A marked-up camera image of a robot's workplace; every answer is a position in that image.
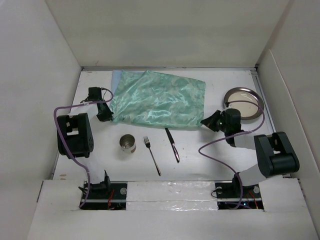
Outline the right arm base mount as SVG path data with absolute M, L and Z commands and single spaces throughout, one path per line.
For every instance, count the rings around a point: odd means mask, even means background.
M 237 207 L 238 210 L 263 210 L 261 191 L 258 184 L 244 186 L 241 190 L 238 185 L 231 181 L 218 181 L 211 196 L 216 199 L 219 210 L 231 210 Z

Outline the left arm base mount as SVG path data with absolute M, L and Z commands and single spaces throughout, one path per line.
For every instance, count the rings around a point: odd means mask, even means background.
M 87 185 L 85 183 L 83 187 L 79 187 L 82 192 L 80 204 L 84 202 L 84 205 L 81 207 L 82 210 L 126 210 L 127 182 L 112 181 L 110 191 L 106 187 L 102 189 L 91 187 L 89 196 L 85 201 Z

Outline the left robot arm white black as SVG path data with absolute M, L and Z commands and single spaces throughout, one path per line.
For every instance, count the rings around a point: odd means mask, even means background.
M 113 97 L 112 91 L 105 87 L 89 87 L 87 97 L 79 104 L 58 106 L 53 111 L 59 154 L 66 156 L 85 171 L 87 181 L 79 187 L 85 201 L 96 196 L 107 198 L 113 191 L 106 171 L 103 181 L 91 183 L 89 167 L 78 161 L 78 158 L 88 159 L 94 150 L 91 120 L 96 118 L 104 123 L 113 119 L 113 112 L 108 106 Z

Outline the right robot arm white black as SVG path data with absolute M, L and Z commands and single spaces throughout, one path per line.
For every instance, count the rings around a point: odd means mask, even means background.
M 217 110 L 200 121 L 214 132 L 223 132 L 224 140 L 234 148 L 255 151 L 257 164 L 234 174 L 231 183 L 222 183 L 214 191 L 220 199 L 243 197 L 250 189 L 266 179 L 296 173 L 300 162 L 285 132 L 271 135 L 246 133 L 241 126 L 241 112 L 234 108 Z

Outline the green satin tablecloth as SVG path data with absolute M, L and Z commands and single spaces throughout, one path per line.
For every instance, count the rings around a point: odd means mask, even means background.
M 197 128 L 204 118 L 205 90 L 204 81 L 189 77 L 123 70 L 110 102 L 112 122 Z

